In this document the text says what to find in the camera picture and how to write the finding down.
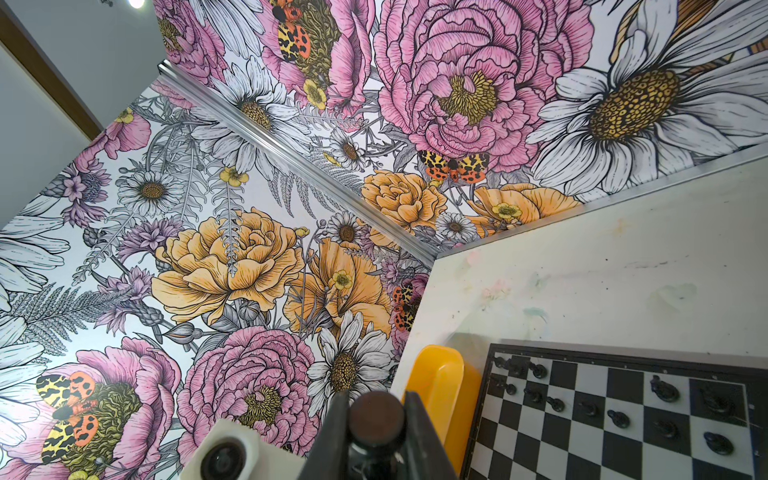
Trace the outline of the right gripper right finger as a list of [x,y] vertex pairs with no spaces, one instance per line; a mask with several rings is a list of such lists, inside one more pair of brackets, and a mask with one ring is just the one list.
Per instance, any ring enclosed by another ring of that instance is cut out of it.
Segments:
[[416,392],[406,392],[403,458],[405,478],[410,480],[457,480],[458,477]]

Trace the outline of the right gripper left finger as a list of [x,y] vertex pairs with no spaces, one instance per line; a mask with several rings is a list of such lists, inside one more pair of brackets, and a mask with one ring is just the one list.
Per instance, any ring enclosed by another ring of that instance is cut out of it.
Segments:
[[299,480],[344,480],[349,455],[349,392],[336,393],[322,428],[298,476]]

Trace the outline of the black bishop chess piece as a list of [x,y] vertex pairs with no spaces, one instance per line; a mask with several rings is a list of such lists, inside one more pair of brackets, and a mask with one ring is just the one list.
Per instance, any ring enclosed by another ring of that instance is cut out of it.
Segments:
[[391,393],[357,398],[347,414],[347,478],[397,479],[405,426],[404,407]]

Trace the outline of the black pawn piece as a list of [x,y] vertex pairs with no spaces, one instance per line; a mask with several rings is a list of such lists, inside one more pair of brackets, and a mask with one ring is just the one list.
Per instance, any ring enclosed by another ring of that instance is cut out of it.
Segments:
[[658,419],[653,421],[653,426],[656,432],[663,438],[674,440],[679,437],[679,429],[677,425],[666,419]]

